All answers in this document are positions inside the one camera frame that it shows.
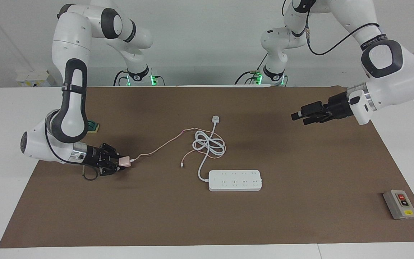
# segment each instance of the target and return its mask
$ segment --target power strip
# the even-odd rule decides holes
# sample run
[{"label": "power strip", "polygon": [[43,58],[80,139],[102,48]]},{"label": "power strip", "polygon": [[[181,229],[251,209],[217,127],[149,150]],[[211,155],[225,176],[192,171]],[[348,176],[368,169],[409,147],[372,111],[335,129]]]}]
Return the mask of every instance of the power strip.
[{"label": "power strip", "polygon": [[212,192],[253,192],[261,190],[258,170],[212,170],[208,174],[208,188]]}]

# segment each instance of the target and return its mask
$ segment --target white table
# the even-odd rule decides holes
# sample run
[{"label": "white table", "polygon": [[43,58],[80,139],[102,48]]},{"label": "white table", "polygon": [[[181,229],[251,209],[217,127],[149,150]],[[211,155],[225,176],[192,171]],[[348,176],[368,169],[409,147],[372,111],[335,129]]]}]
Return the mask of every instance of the white table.
[{"label": "white table", "polygon": [[[60,103],[59,88],[0,88],[0,239],[37,163],[21,153],[20,137]],[[414,192],[414,102],[385,108],[375,114],[373,124]],[[414,242],[0,249],[0,258],[39,257],[412,259]]]}]

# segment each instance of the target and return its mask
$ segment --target white plug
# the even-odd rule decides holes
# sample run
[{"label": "white plug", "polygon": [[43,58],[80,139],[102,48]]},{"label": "white plug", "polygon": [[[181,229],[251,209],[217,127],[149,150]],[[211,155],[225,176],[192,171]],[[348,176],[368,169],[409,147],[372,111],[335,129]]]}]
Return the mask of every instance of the white plug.
[{"label": "white plug", "polygon": [[220,117],[218,117],[217,115],[213,116],[212,123],[220,123]]}]

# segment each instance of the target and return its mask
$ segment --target charging cable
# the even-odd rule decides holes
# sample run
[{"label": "charging cable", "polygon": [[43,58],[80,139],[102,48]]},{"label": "charging cable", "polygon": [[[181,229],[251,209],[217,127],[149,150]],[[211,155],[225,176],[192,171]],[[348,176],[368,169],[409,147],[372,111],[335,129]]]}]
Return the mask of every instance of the charging cable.
[{"label": "charging cable", "polygon": [[213,123],[212,131],[206,131],[206,130],[203,130],[203,129],[200,129],[200,128],[187,128],[187,129],[184,129],[176,137],[174,137],[173,139],[171,139],[171,140],[167,141],[166,143],[164,143],[162,146],[155,149],[155,151],[153,151],[151,153],[147,153],[147,154],[140,154],[136,159],[128,160],[129,165],[130,165],[130,162],[135,162],[137,159],[139,159],[142,156],[149,156],[149,155],[152,155],[152,154],[156,153],[157,151],[162,149],[164,146],[166,146],[168,143],[170,143],[170,142],[176,140],[177,138],[179,138],[183,133],[185,133],[187,131],[197,130],[196,133],[194,133],[194,141],[191,145],[193,149],[191,151],[189,151],[188,153],[186,153],[184,155],[184,157],[181,159],[180,167],[183,168],[184,159],[189,154],[191,154],[192,152],[197,151],[201,154],[205,154],[204,159],[202,159],[202,162],[199,165],[199,169],[197,170],[197,177],[199,177],[199,179],[203,182],[208,182],[208,179],[204,179],[204,178],[201,177],[201,169],[202,169],[202,166],[204,165],[205,161],[207,160],[207,157],[212,158],[212,159],[219,159],[226,152],[225,141],[223,140],[223,138],[220,137],[220,135],[215,133],[215,128],[216,128],[216,126],[219,122],[220,122],[220,117],[218,117],[218,116],[213,116],[212,117],[212,123]]}]

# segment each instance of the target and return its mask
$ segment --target power outlet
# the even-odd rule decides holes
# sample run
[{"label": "power outlet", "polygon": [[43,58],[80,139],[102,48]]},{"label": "power outlet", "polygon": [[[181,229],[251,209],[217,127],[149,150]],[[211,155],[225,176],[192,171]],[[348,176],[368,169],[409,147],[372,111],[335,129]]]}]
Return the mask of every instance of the power outlet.
[{"label": "power outlet", "polygon": [[259,191],[263,182],[258,170],[212,170],[208,179],[212,192]]}]

